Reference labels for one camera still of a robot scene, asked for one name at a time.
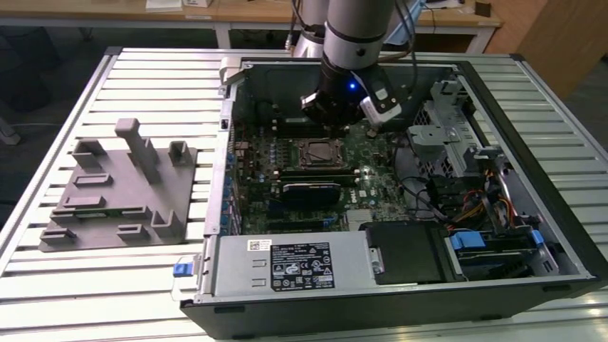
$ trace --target barcode sticker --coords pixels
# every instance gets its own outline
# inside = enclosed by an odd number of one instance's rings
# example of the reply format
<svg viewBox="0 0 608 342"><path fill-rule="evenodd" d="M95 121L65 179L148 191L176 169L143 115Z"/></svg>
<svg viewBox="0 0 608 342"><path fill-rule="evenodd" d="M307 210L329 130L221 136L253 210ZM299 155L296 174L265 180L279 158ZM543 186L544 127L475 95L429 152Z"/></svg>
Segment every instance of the barcode sticker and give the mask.
<svg viewBox="0 0 608 342"><path fill-rule="evenodd" d="M269 251L272 240L247 240L247 251Z"/></svg>

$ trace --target white label sticker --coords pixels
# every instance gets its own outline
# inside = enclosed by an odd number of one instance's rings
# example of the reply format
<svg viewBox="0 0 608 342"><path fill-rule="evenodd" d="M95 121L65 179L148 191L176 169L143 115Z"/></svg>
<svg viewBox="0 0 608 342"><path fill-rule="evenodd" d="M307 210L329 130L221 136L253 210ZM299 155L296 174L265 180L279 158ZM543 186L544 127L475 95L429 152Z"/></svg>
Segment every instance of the white label sticker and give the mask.
<svg viewBox="0 0 608 342"><path fill-rule="evenodd" d="M211 16L187 16L187 19L211 20Z"/></svg>
<svg viewBox="0 0 608 342"><path fill-rule="evenodd" d="M272 240L247 240L247 251L269 251Z"/></svg>

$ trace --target white table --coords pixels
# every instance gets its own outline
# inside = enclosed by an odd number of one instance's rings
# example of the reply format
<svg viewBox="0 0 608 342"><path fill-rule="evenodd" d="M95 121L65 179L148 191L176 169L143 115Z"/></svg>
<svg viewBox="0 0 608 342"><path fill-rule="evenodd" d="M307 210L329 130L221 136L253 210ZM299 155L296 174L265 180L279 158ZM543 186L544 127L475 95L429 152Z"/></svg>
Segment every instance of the white table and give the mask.
<svg viewBox="0 0 608 342"><path fill-rule="evenodd" d="M212 177L217 94L224 56L280 58L284 51L124 49L105 56L0 233L0 334L12 341L212 341L171 298L172 265L203 249ZM608 255L608 155L543 81L509 56L424 54L475 66L564 199ZM199 149L187 243L45 254L39 236L76 165L80 138L105 149L119 118L136 117L140 133L163 147L185 140ZM489 134L489 128L480 124ZM196 284L181 284L193 291ZM323 333L267 341L605 341L608 295L597 291L545 303L513 318Z"/></svg>

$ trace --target wooden desk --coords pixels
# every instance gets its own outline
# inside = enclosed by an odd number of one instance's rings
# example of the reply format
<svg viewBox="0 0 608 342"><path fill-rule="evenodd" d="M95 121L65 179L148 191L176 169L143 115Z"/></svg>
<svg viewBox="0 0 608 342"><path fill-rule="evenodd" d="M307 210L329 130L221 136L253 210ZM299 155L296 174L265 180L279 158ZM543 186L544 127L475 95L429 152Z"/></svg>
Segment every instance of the wooden desk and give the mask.
<svg viewBox="0 0 608 342"><path fill-rule="evenodd" d="M215 0L211 7L148 13L145 0L0 0L0 25L213 29L217 45L229 48L231 29L287 30L289 0ZM469 53L483 53L501 21L460 9L425 11L416 32L473 36Z"/></svg>
<svg viewBox="0 0 608 342"><path fill-rule="evenodd" d="M219 0L216 20L224 29L289 29L292 7L289 0ZM467 0L465 6L473 6ZM473 36L468 53L483 53L496 28L503 24L497 16L485 18L467 14L464 8L424 11L417 20L416 32Z"/></svg>

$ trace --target floor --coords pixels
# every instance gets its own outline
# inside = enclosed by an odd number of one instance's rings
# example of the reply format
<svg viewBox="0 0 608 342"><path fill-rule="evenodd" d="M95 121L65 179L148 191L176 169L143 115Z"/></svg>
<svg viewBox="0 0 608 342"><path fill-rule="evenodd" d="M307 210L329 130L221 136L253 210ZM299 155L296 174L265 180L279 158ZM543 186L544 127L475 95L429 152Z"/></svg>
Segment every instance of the floor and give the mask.
<svg viewBox="0 0 608 342"><path fill-rule="evenodd" d="M49 28L48 33L63 60L59 68L41 75L52 92L51 104L33 112L19 114L0 102L1 116L11 124L52 124L17 126L15 130L21 136L21 143L17 146L0 145L0 227L35 174L107 46L216 48L211 30L99 28L93 30L92 41L83 41L76 28ZM233 48L283 48L285 41L285 32L277 32L273 39L264 31L233 31L231 36ZM0 57L3 53L9 51L0 41ZM608 135L603 134L608 123L607 80L608 63L599 63L567 99L568 107L604 148L608 148Z"/></svg>

